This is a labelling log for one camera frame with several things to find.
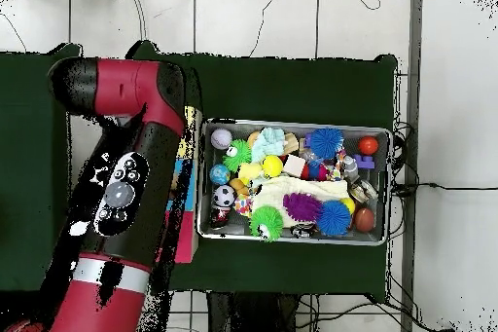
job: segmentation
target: soccer ball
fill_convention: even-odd
[[[235,190],[228,185],[223,185],[214,191],[214,204],[220,207],[230,207],[235,202]]]

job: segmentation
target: yellow cloth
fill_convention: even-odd
[[[262,184],[261,192],[253,198],[252,211],[254,213],[256,209],[266,204],[273,206],[282,214],[284,228],[295,226],[298,222],[287,214],[283,205],[284,196],[292,193],[310,194],[321,202],[349,198],[345,180],[315,182],[282,175]]]

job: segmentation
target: red ball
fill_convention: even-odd
[[[374,213],[367,207],[363,207],[354,215],[354,226],[357,231],[365,234],[374,228],[374,220]]]
[[[378,149],[378,142],[375,137],[365,136],[358,142],[358,149],[364,156],[371,156]]]

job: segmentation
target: yellow ball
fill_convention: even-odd
[[[263,159],[261,167],[266,177],[276,177],[282,172],[284,165],[277,156],[269,155]]]
[[[356,204],[354,204],[354,201],[351,198],[345,198],[340,200],[341,203],[344,203],[347,207],[347,210],[349,210],[349,213],[353,214],[354,209],[356,207]]]

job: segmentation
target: metal tray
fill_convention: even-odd
[[[346,126],[310,125],[280,122],[256,122],[247,120],[208,119],[202,124],[201,143],[204,144],[203,155],[199,158],[199,178],[197,185],[198,207],[196,228],[204,238],[223,240],[261,240],[253,237],[249,229],[249,219],[239,215],[233,209],[230,213],[229,223],[220,229],[211,229],[209,218],[211,213],[211,197],[213,184],[209,179],[209,170],[222,162],[225,152],[215,149],[211,145],[211,133],[215,129],[228,129],[233,139],[246,140],[253,131],[263,128],[283,129],[293,133],[298,139],[315,129],[331,128],[341,129],[344,136],[344,148],[349,156],[359,154],[358,140],[365,136],[374,136],[378,141],[378,149],[373,154],[374,169],[359,169],[361,178],[368,180],[378,191],[377,200],[369,200],[365,205],[375,215],[374,228],[367,234],[352,230],[344,236],[325,236],[315,234],[311,238],[295,238],[290,229],[284,229],[277,241],[299,243],[340,243],[354,245],[376,246],[384,243],[389,231],[389,206],[391,189],[391,158],[393,157],[393,136],[387,129],[360,128]]]

